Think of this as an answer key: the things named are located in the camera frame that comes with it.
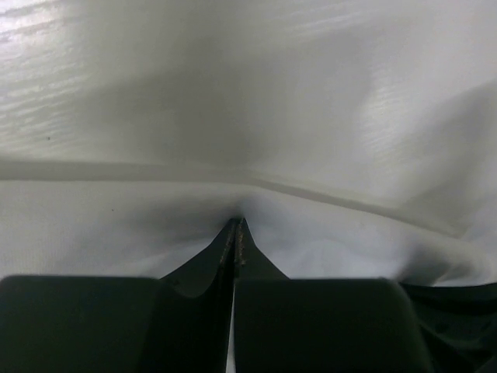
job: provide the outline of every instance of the black object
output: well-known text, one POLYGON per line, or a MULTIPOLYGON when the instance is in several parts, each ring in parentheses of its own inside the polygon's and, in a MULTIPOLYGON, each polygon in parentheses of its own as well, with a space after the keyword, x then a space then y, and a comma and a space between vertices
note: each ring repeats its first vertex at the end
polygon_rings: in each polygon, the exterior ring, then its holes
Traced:
POLYGON ((233 302, 237 373, 497 371, 497 284, 402 288, 289 280, 231 220, 161 280, 4 279, 0 372, 223 372, 233 302))

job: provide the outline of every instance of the white fabric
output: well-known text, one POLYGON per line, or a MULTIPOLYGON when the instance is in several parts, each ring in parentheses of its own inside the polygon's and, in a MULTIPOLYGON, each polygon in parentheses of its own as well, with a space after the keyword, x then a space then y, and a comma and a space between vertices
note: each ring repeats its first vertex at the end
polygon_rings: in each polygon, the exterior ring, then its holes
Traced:
POLYGON ((493 0, 2 0, 0 277, 497 281, 493 0))

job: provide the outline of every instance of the white cloth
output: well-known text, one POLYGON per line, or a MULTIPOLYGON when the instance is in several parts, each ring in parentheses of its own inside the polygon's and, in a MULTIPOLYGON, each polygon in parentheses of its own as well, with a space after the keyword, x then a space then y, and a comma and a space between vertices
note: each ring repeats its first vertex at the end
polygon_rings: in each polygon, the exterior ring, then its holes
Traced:
POLYGON ((497 281, 493 0, 2 0, 0 277, 497 281))

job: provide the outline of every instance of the white surface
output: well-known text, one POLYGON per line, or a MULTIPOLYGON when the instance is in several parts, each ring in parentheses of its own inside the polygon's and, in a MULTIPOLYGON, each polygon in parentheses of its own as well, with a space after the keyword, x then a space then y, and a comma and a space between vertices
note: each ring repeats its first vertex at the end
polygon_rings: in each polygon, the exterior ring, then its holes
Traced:
POLYGON ((0 12, 1 276, 162 275, 235 209, 298 277, 495 281, 494 1, 0 12))

